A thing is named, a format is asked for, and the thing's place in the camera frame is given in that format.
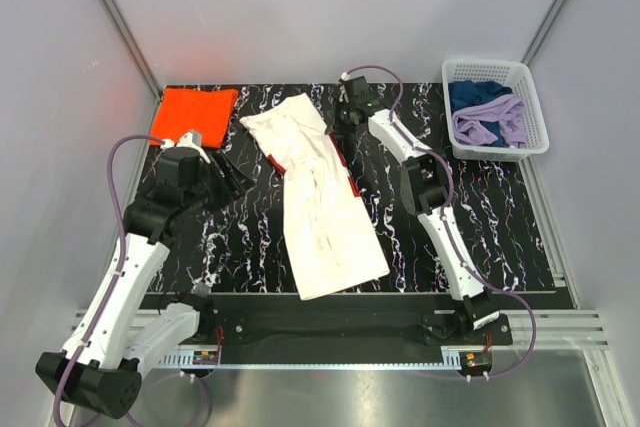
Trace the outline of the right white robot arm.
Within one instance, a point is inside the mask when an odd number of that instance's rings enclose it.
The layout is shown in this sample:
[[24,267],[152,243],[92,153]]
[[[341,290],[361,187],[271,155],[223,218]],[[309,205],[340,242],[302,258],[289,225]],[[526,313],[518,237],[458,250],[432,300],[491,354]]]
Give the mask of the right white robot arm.
[[480,341],[500,311],[458,230],[448,163],[411,133],[395,113],[398,104],[388,105],[376,96],[365,77],[345,72],[338,86],[327,132],[346,135],[364,127],[393,155],[400,167],[402,204],[427,232],[445,270],[454,320],[450,330],[436,337],[445,340],[456,334],[466,343]]

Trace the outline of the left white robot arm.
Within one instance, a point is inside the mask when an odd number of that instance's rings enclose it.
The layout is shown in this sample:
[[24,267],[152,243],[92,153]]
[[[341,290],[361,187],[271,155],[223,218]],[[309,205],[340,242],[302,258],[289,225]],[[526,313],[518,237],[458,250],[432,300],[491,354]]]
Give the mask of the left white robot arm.
[[170,300],[138,334],[129,330],[185,222],[231,205],[253,185],[221,152],[170,147],[159,155],[155,177],[120,219],[123,233],[112,265],[84,317],[60,351],[44,352],[36,363],[37,376],[57,403],[120,419],[166,353],[217,332],[212,300],[193,292]]

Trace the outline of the white t shirt red print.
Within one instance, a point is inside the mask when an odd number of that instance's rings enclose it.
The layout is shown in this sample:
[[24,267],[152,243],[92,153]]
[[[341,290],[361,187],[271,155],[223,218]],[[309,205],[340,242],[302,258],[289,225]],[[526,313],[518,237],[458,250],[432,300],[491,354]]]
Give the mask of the white t shirt red print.
[[283,175],[283,236],[300,299],[389,274],[369,212],[309,96],[240,123]]

